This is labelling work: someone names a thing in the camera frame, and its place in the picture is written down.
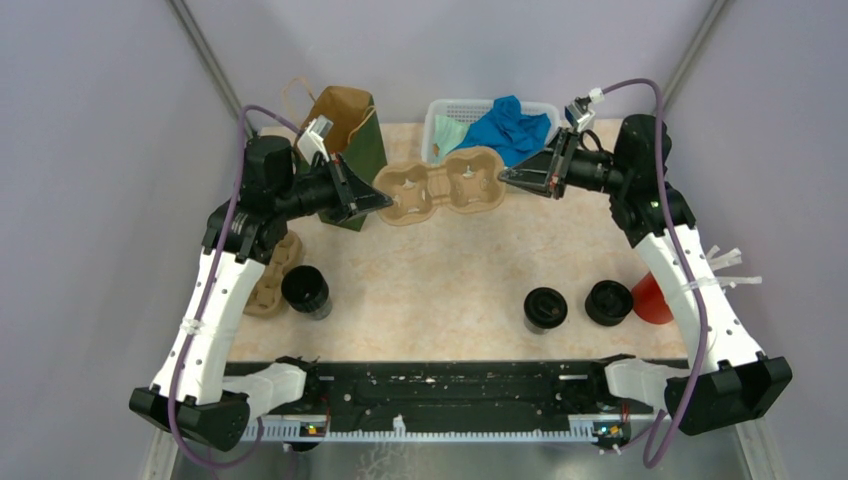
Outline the green brown paper bag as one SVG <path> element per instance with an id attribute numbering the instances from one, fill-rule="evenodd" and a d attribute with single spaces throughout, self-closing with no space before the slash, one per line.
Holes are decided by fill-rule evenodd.
<path id="1" fill-rule="evenodd" d="M 376 174 L 387 165 L 373 95 L 360 88 L 338 85 L 328 86 L 318 95 L 308 95 L 312 107 L 300 121 L 301 132 L 295 137 L 288 171 L 295 177 L 323 161 L 342 157 L 357 176 L 373 186 Z M 278 201 L 283 217 L 287 193 Z M 358 231 L 369 214 L 334 225 Z"/>

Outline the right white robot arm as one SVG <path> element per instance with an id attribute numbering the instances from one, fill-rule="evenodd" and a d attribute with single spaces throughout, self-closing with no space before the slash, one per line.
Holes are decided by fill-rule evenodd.
<path id="1" fill-rule="evenodd" d="M 684 196 L 665 179 L 671 150 L 656 117 L 626 117 L 612 151 L 587 151 L 559 129 L 541 151 L 502 171 L 502 182 L 560 199 L 576 187 L 608 195 L 613 221 L 649 269 L 684 339 L 688 365 L 611 357 L 586 385 L 589 404 L 612 412 L 626 399 L 663 410 L 694 436 L 756 420 L 793 379 L 742 325 L 703 250 Z"/>

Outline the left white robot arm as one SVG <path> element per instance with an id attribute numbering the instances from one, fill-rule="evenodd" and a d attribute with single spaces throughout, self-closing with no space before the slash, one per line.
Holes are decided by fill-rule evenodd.
<path id="1" fill-rule="evenodd" d="M 287 404 L 308 413 L 320 386 L 302 364 L 273 362 L 228 377 L 227 358 L 243 310 L 290 220 L 323 214 L 333 223 L 388 208 L 390 196 L 361 179 L 339 153 L 318 145 L 298 173 L 298 153 L 280 136 L 246 143 L 233 198 L 207 220 L 192 297 L 162 367 L 135 388 L 129 408 L 180 441 L 233 449 L 249 424 Z"/>

